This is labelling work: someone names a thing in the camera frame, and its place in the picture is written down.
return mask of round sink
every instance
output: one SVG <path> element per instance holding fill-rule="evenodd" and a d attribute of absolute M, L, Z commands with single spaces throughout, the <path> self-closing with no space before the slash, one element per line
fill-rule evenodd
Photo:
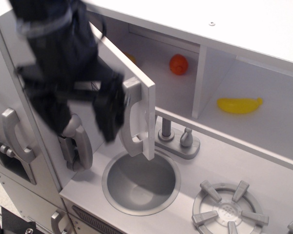
<path fill-rule="evenodd" d="M 108 202 L 123 213 L 137 216 L 168 207 L 177 197 L 180 184 L 176 163 L 158 152 L 151 161 L 143 154 L 119 154 L 107 165 L 102 179 Z"/>

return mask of countertop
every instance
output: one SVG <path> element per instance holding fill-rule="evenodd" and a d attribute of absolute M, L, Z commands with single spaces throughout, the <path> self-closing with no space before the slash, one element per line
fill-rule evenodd
<path fill-rule="evenodd" d="M 200 183 L 250 184 L 248 192 L 259 202 L 270 221 L 262 233 L 285 234 L 293 221 L 293 171 L 252 155 L 241 149 L 194 133 L 201 141 L 198 155 L 185 160 L 167 153 L 178 165 L 181 173 L 181 189 L 175 201 L 165 210 L 149 216 L 131 216 L 112 207 L 102 190 L 102 174 L 110 160 L 123 151 L 117 139 L 111 145 L 102 145 L 94 153 L 93 166 L 89 171 L 78 173 L 64 187 L 60 195 L 68 211 L 68 200 L 106 221 L 127 234 L 195 234 L 192 217 L 193 202 L 201 191 Z"/>

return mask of silver handle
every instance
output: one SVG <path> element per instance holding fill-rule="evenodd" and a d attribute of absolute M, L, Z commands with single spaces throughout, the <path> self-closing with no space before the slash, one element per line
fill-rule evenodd
<path fill-rule="evenodd" d="M 8 108 L 2 113 L 3 131 L 5 138 L 14 153 L 23 161 L 31 163 L 35 159 L 31 149 L 23 149 L 16 137 L 15 126 L 20 122 L 16 111 Z"/>
<path fill-rule="evenodd" d="M 55 211 L 54 214 L 51 216 L 51 227 L 52 227 L 52 232 L 54 234 L 66 234 L 66 231 L 61 232 L 59 228 L 59 222 L 61 221 L 62 216 Z"/>
<path fill-rule="evenodd" d="M 134 141 L 130 130 L 130 112 L 131 107 L 136 102 L 142 99 L 141 97 L 141 83 L 136 78 L 131 78 L 123 83 L 124 91 L 129 95 L 130 102 L 126 107 L 124 114 L 124 125 L 120 130 L 120 138 L 128 153 L 131 156 L 136 156 L 143 152 L 142 141 Z"/>
<path fill-rule="evenodd" d="M 89 169 L 93 161 L 91 143 L 78 115 L 72 115 L 63 131 L 63 136 L 74 139 L 79 152 L 79 157 L 72 164 L 72 170 L 81 172 Z"/>

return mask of toy kitchen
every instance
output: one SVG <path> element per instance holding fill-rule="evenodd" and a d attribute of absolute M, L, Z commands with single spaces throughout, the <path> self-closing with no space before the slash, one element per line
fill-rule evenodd
<path fill-rule="evenodd" d="M 83 3 L 128 94 L 109 143 L 89 102 L 68 101 L 66 137 L 37 114 L 16 72 L 35 56 L 0 2 L 0 182 L 22 218 L 46 234 L 293 234 L 293 1 Z"/>

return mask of burner grate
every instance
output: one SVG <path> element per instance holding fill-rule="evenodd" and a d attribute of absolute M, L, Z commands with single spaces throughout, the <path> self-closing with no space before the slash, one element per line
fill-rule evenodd
<path fill-rule="evenodd" d="M 193 204 L 192 221 L 201 234 L 260 234 L 269 217 L 247 191 L 249 184 L 238 186 L 205 180 Z"/>

